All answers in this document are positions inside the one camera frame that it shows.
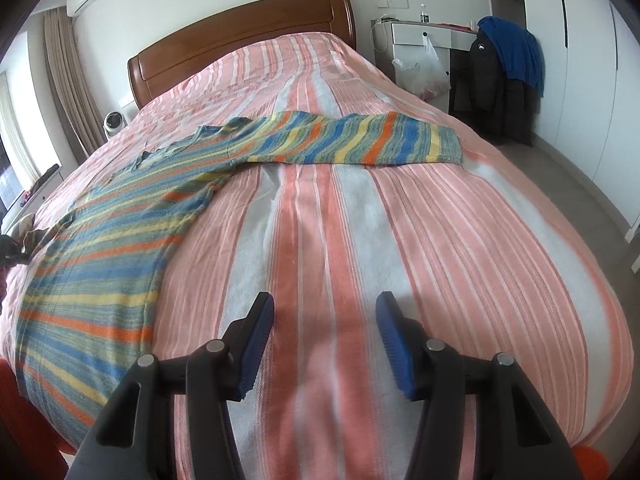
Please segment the silver rivet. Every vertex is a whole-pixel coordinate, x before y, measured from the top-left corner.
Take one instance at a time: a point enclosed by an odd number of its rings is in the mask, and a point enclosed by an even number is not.
[[[497,355],[496,359],[498,359],[498,362],[502,366],[511,366],[515,362],[515,359],[513,358],[513,356],[510,354],[507,354],[506,352],[500,352]]]
[[[144,354],[138,358],[138,366],[151,366],[156,360],[151,354]]]
[[[212,339],[207,343],[207,352],[216,354],[222,352],[225,349],[225,342],[222,339]]]
[[[444,341],[440,339],[429,339],[427,341],[427,348],[432,352],[441,352],[444,350]]]

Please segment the plastic bag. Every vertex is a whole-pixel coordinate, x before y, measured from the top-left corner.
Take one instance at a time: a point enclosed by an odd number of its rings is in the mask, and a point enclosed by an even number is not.
[[[428,36],[423,36],[424,48],[415,48],[414,54],[407,53],[404,60],[394,59],[396,84],[423,101],[451,89],[449,76],[438,59],[436,49]]]

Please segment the wooden headboard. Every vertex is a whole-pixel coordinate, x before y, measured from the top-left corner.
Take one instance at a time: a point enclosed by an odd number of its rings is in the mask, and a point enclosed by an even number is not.
[[[356,48],[349,0],[260,0],[177,30],[129,59],[138,108],[229,52],[294,32],[331,32]]]

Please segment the black jacket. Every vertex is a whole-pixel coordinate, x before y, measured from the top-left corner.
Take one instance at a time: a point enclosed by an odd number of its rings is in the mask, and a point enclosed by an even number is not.
[[[531,145],[535,88],[507,79],[491,40],[480,30],[470,50],[470,95],[476,132],[500,143],[505,137]]]

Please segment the blue jacket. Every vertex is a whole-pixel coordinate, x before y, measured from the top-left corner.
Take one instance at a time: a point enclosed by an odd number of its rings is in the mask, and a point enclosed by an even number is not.
[[[507,78],[533,86],[541,96],[545,72],[536,37],[516,23],[496,16],[484,17],[478,27],[494,44]]]

